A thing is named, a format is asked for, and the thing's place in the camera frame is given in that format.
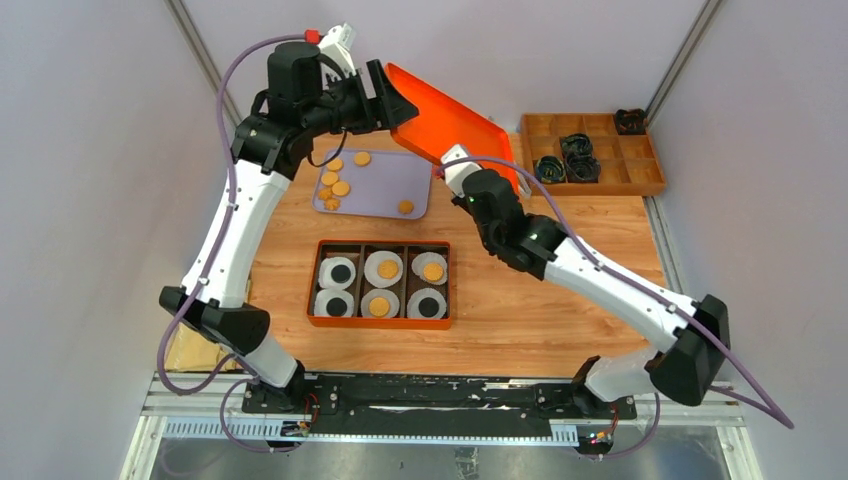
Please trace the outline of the orange box lid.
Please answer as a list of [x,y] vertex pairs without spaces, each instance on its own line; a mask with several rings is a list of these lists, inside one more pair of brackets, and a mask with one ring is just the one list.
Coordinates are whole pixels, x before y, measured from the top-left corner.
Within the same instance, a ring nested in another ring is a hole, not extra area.
[[413,118],[390,129],[398,145],[430,161],[435,169],[444,160],[456,160],[454,147],[459,145],[481,167],[505,178],[514,193],[520,192],[517,173],[491,161],[514,161],[504,129],[396,64],[387,64],[384,72],[391,86],[418,111]]

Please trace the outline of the lavender cookie tray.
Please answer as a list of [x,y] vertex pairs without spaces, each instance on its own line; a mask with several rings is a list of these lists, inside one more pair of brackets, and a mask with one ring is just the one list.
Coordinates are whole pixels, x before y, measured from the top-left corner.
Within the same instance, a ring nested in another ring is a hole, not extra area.
[[[353,156],[359,151],[370,153],[371,162],[367,166],[354,164]],[[411,153],[357,148],[343,149],[338,157],[328,153],[327,157],[344,161],[344,168],[337,174],[339,181],[350,184],[351,191],[345,197],[333,195],[332,198],[338,198],[341,205],[337,211],[326,211],[324,201],[317,198],[321,189],[331,188],[321,183],[321,176],[326,172],[325,166],[322,167],[311,198],[314,210],[327,214],[402,220],[418,220],[427,212],[433,179],[429,161]],[[415,210],[409,215],[402,215],[397,210],[398,204],[404,200],[415,204]]]

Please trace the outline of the round yellow biscuit cup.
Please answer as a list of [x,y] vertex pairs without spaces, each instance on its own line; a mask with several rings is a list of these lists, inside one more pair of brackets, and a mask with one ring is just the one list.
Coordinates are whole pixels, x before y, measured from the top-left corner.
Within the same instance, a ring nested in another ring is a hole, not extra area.
[[428,263],[422,268],[423,278],[433,284],[440,284],[444,278],[445,269],[438,263]]

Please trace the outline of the round yellow biscuit boxed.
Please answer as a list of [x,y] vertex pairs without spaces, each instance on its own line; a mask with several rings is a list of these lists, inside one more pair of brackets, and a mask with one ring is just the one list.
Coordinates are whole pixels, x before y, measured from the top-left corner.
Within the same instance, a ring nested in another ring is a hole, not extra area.
[[394,260],[383,260],[377,266],[377,274],[380,278],[391,280],[400,273],[400,267]]

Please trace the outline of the black sandwich cookie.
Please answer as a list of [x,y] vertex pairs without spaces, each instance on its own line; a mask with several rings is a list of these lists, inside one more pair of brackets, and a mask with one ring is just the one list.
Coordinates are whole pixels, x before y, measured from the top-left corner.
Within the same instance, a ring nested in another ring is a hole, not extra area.
[[335,264],[330,270],[330,279],[343,288],[346,288],[352,282],[353,277],[353,270],[347,264]]
[[346,317],[348,315],[349,303],[341,297],[333,297],[325,304],[325,311],[331,317]]
[[424,297],[418,303],[418,311],[422,318],[439,318],[441,304],[434,297]]

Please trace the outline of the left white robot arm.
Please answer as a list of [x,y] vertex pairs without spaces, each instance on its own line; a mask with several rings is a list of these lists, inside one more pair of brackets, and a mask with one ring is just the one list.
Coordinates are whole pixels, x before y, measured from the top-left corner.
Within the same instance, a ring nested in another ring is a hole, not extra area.
[[354,37],[341,24],[267,41],[267,85],[237,127],[222,132],[226,180],[198,258],[159,298],[174,325],[220,346],[268,385],[268,400],[283,413],[305,403],[304,368],[272,335],[268,312],[247,301],[270,217],[300,165],[311,160],[316,138],[393,130],[419,113],[379,61],[358,71]]

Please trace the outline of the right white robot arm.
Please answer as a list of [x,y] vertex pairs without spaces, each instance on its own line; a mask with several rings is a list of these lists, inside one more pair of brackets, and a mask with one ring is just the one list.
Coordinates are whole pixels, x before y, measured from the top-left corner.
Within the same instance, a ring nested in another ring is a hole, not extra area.
[[587,359],[572,379],[575,411],[596,417],[621,398],[645,393],[700,405],[730,347],[725,303],[669,291],[590,248],[560,220],[525,212],[511,182],[480,162],[455,145],[437,164],[484,249],[516,271],[584,296],[649,343],[628,355]]

